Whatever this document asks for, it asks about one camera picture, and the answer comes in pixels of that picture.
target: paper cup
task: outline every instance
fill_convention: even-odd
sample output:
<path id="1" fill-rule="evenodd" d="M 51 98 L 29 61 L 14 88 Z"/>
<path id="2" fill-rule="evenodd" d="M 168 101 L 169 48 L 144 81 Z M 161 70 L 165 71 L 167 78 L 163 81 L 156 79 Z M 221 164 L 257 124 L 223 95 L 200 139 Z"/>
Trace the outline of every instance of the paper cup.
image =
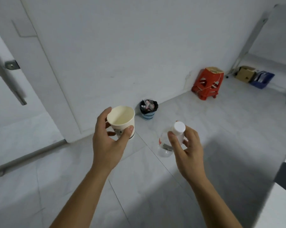
<path id="1" fill-rule="evenodd" d="M 133 131 L 129 139 L 134 136 L 134 110 L 129 106 L 117 106 L 107 115 L 107 121 L 116 132 L 118 138 L 121 137 L 123 131 L 133 125 Z"/>

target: white bottle cap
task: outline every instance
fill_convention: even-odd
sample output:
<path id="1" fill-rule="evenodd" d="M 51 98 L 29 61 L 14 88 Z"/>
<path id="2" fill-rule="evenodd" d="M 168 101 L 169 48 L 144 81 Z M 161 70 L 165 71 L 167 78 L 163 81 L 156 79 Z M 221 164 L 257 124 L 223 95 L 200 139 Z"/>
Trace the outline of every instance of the white bottle cap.
<path id="1" fill-rule="evenodd" d="M 171 131 L 176 135 L 179 136 L 184 133 L 185 131 L 185 124 L 183 122 L 175 122 L 174 125 L 171 127 Z"/>

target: stacked stools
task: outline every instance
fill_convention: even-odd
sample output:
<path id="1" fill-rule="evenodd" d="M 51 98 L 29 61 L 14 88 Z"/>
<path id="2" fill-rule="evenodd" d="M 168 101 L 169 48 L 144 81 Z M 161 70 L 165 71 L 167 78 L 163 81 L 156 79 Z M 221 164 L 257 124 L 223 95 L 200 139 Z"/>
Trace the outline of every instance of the stacked stools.
<path id="1" fill-rule="evenodd" d="M 212 96 L 216 98 L 224 77 L 224 72 L 217 67 L 206 67 L 197 78 L 191 91 L 196 93 L 201 100 Z"/>

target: door handle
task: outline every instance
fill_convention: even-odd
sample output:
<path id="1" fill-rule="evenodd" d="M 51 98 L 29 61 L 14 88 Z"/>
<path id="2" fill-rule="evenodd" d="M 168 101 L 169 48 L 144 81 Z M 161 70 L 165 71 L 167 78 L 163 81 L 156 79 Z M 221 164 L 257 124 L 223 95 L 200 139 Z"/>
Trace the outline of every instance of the door handle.
<path id="1" fill-rule="evenodd" d="M 25 99 L 19 94 L 17 88 L 7 75 L 6 71 L 4 68 L 0 65 L 0 77 L 3 79 L 3 81 L 6 83 L 10 91 L 14 94 L 14 96 L 17 98 L 17 100 L 20 102 L 21 105 L 27 105 L 27 102 Z"/>

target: hand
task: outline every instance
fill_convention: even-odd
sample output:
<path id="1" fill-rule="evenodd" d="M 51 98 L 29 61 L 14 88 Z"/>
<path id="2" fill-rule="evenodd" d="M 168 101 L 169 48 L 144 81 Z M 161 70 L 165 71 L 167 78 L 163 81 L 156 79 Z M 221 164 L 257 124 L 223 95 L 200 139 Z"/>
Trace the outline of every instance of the hand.
<path id="1" fill-rule="evenodd" d="M 107 115 L 111 112 L 111 107 L 105 109 L 99 116 L 95 125 L 93 135 L 93 164 L 92 169 L 104 171 L 109 174 L 111 170 L 119 163 L 122 158 L 124 149 L 132 134 L 133 126 L 127 127 L 122 136 L 113 140 L 109 136 L 114 136 L 115 132 L 107 132 L 110 126 L 107 122 Z"/>
<path id="2" fill-rule="evenodd" d="M 203 164 L 203 147 L 200 143 L 198 132 L 186 126 L 183 144 L 187 149 L 183 150 L 177 137 L 168 132 L 168 139 L 174 149 L 176 163 L 182 176 L 190 183 L 195 184 L 206 179 Z"/>

